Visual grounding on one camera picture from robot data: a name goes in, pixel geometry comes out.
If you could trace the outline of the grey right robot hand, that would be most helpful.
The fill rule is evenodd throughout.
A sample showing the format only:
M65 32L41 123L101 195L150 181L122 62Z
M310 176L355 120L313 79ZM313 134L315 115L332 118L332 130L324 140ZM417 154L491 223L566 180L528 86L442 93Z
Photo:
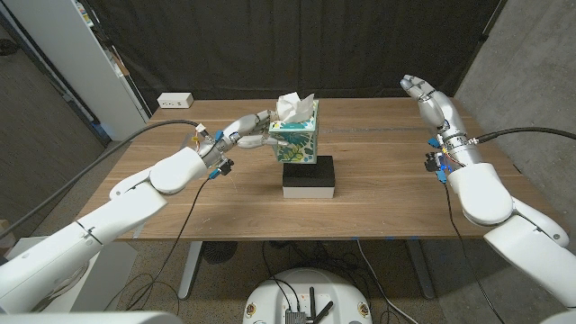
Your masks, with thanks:
M417 76L405 75L400 86L418 103L421 118L457 166L482 162L480 151L469 143L463 119L447 95Z

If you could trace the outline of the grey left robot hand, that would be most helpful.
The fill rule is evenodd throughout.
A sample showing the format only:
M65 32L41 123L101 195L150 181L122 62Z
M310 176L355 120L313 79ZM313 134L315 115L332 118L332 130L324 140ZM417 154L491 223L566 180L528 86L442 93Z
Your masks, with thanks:
M287 147L289 142L274 139L267 135L269 125L277 118L277 113L264 110L245 115L213 137L206 137L200 145L198 154L207 167L219 164L224 153L238 146L242 149L255 149L264 145Z

